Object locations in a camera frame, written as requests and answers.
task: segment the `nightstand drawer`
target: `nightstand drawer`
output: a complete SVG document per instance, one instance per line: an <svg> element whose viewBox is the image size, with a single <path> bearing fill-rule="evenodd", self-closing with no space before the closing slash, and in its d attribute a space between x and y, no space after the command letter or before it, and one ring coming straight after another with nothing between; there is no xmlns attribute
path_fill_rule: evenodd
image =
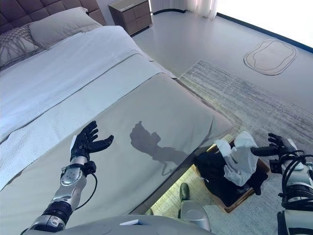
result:
<svg viewBox="0 0 313 235"><path fill-rule="evenodd" d="M149 26L150 24L152 24L150 13L144 15L143 17L138 18L136 22L138 29L142 29L144 27Z"/></svg>
<svg viewBox="0 0 313 235"><path fill-rule="evenodd" d="M123 12L125 23L132 22L136 19L134 9L129 9Z"/></svg>
<svg viewBox="0 0 313 235"><path fill-rule="evenodd" d="M130 35L138 31L138 26L137 26L136 21L127 23L126 27L127 27L127 32Z"/></svg>
<svg viewBox="0 0 313 235"><path fill-rule="evenodd" d="M148 1L142 3L138 6L135 6L133 9L134 9L136 19L150 13L150 7L149 7Z"/></svg>

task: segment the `clothes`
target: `clothes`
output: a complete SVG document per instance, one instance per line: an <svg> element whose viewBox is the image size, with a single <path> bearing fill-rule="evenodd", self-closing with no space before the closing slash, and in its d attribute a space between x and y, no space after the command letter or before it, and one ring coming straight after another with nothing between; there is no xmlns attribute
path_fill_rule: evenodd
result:
<svg viewBox="0 0 313 235"><path fill-rule="evenodd" d="M241 132L235 139L231 149L228 142L216 140L226 161L224 177L238 186L243 186L256 170L258 157L251 153L252 147L257 147L253 137L246 131Z"/></svg>
<svg viewBox="0 0 313 235"><path fill-rule="evenodd" d="M242 194L253 187L256 194L261 194L261 184L268 177L265 173L257 170L242 187L224 177L226 161L221 153L202 153L195 158L195 165L208 190L219 197L229 207L236 202Z"/></svg>

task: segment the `nightstand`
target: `nightstand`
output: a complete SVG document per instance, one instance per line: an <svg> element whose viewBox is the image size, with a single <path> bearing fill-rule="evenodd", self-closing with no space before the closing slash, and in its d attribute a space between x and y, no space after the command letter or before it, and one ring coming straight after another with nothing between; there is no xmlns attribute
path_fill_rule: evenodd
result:
<svg viewBox="0 0 313 235"><path fill-rule="evenodd" d="M116 25L122 26L132 35L152 24L147 0L119 0L109 4Z"/></svg>

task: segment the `white duvet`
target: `white duvet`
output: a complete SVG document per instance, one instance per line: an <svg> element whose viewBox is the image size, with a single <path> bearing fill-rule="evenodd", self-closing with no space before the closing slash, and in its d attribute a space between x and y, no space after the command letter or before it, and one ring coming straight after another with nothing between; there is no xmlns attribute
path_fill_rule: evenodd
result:
<svg viewBox="0 0 313 235"><path fill-rule="evenodd" d="M76 34L4 70L0 136L8 138L0 145L0 188L160 72L119 26Z"/></svg>
<svg viewBox="0 0 313 235"><path fill-rule="evenodd" d="M79 33L1 75L0 141L121 61L142 54L121 27Z"/></svg>

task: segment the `pillow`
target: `pillow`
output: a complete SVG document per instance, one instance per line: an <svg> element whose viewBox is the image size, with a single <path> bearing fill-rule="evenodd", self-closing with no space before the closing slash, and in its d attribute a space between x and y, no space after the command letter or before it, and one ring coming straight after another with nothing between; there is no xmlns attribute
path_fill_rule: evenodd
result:
<svg viewBox="0 0 313 235"><path fill-rule="evenodd" d="M9 67L38 50L31 38L29 25L14 28L0 35L0 67Z"/></svg>
<svg viewBox="0 0 313 235"><path fill-rule="evenodd" d="M48 16L30 25L34 41L43 48L79 32L91 31L102 25L87 15L87 9L76 7Z"/></svg>

